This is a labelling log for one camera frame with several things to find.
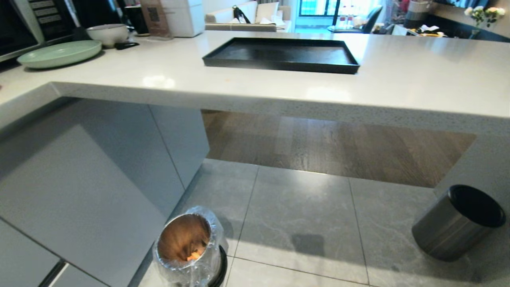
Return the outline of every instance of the white flower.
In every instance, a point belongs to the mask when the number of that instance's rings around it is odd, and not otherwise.
[[[466,16],[471,16],[471,14],[473,13],[473,8],[471,7],[468,7],[465,11],[464,11],[464,14]]]

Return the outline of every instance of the microwave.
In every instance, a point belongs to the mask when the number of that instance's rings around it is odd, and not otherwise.
[[[71,40],[77,20],[68,0],[0,0],[0,62]]]

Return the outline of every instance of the wooden floor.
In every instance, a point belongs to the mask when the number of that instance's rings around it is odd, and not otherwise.
[[[203,111],[208,158],[434,187],[474,135]]]

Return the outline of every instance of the bag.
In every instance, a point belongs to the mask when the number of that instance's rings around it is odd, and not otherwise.
[[[244,15],[243,11],[241,11],[241,9],[237,7],[237,5],[232,6],[232,9],[234,10],[234,18],[237,18],[237,20],[239,20],[240,23],[245,22],[246,24],[251,24],[250,20],[248,20],[248,17]]]

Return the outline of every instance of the light green plate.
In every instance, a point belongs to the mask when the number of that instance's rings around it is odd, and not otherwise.
[[[76,41],[28,52],[20,56],[18,62],[29,68],[54,68],[87,60],[100,51],[99,41]]]

